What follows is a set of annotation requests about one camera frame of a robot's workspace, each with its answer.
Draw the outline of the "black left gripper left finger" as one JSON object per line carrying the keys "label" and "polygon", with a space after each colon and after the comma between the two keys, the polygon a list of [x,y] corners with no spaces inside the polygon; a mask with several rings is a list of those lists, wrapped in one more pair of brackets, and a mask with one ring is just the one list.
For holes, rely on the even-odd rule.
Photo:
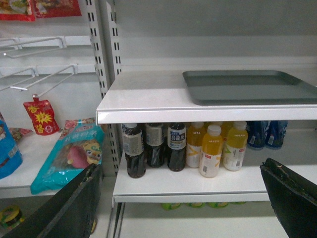
{"label": "black left gripper left finger", "polygon": [[90,164],[5,238],[88,238],[102,188],[102,166]]}

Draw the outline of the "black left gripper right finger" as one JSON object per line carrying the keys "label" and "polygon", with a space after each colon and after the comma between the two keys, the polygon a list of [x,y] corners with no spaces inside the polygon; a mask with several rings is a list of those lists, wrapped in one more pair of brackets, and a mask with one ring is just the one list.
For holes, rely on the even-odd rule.
{"label": "black left gripper right finger", "polygon": [[274,213],[290,238],[317,236],[317,185],[278,161],[260,165]]}

